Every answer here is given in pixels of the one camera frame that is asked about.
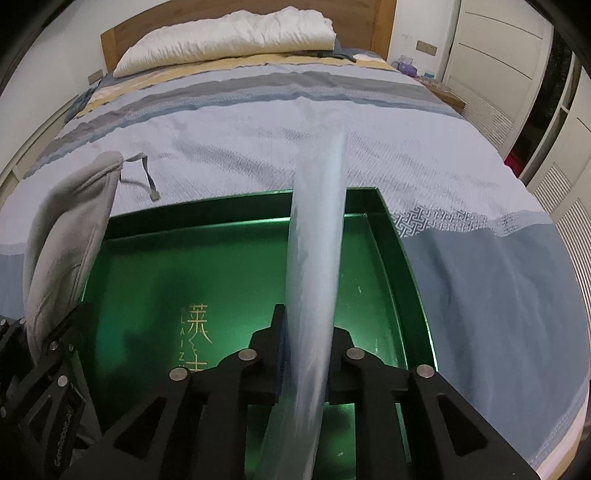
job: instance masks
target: white wardrobe door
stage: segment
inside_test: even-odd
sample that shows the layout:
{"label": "white wardrobe door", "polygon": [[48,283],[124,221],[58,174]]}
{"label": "white wardrobe door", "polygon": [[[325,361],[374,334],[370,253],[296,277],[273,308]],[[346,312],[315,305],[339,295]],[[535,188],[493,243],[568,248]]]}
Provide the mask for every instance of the white wardrobe door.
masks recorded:
{"label": "white wardrobe door", "polygon": [[573,261],[591,319],[591,79],[581,72],[569,115],[528,185],[550,214]]}
{"label": "white wardrobe door", "polygon": [[552,25],[525,0],[463,0],[444,82],[505,158],[539,92]]}

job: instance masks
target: bedspread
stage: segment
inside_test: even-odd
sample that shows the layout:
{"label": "bedspread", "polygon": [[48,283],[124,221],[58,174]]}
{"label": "bedspread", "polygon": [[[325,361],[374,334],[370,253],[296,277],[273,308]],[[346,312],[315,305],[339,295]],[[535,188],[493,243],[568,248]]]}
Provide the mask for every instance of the bedspread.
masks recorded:
{"label": "bedspread", "polygon": [[440,372],[543,469],[589,386],[586,313],[550,217],[494,147],[413,80],[346,62],[259,63],[91,100],[0,210],[0,314],[22,316],[22,254],[41,199],[102,151],[146,153],[162,197],[151,203],[141,166],[125,164],[134,184],[119,185],[112,215],[289,189],[303,112],[315,109],[346,131],[348,186],[386,201]]}

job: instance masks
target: drawstring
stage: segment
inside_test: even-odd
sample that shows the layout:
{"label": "drawstring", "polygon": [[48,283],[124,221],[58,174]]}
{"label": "drawstring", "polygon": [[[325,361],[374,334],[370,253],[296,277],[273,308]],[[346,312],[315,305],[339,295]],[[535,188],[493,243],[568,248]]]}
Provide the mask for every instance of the drawstring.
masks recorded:
{"label": "drawstring", "polygon": [[150,200],[152,200],[153,202],[157,202],[158,200],[160,200],[160,194],[158,193],[158,190],[156,190],[156,184],[152,180],[152,177],[150,176],[150,172],[148,171],[148,156],[144,152],[140,152],[131,158],[127,158],[124,161],[132,162],[132,161],[137,161],[137,160],[142,161],[142,165],[144,166],[144,171],[146,172],[146,176],[148,177],[148,183],[150,184]]}

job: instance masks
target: vent grille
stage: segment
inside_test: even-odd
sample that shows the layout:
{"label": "vent grille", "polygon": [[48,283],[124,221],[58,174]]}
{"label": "vent grille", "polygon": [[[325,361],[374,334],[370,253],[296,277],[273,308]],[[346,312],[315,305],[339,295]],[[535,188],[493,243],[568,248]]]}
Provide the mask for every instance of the vent grille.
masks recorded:
{"label": "vent grille", "polygon": [[454,77],[449,77],[447,86],[466,102],[462,113],[464,118],[500,150],[513,126],[513,120]]}
{"label": "vent grille", "polygon": [[556,163],[553,164],[534,190],[534,197],[550,215],[570,192],[572,185]]}
{"label": "vent grille", "polygon": [[587,318],[591,319],[591,219],[580,200],[568,209],[556,228],[573,261]]}

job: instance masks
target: wall outlet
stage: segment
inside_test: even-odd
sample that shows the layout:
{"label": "wall outlet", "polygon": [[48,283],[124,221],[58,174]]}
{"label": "wall outlet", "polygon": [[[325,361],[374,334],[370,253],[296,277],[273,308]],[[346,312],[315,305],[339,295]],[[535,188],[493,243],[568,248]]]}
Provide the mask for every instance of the wall outlet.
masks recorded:
{"label": "wall outlet", "polygon": [[94,82],[98,82],[103,77],[103,71],[97,70],[92,75],[88,75],[88,85],[92,85]]}
{"label": "wall outlet", "polygon": [[417,42],[417,50],[422,51],[428,55],[437,55],[437,47],[435,45],[431,45],[430,43],[424,42],[423,40],[419,40]]}

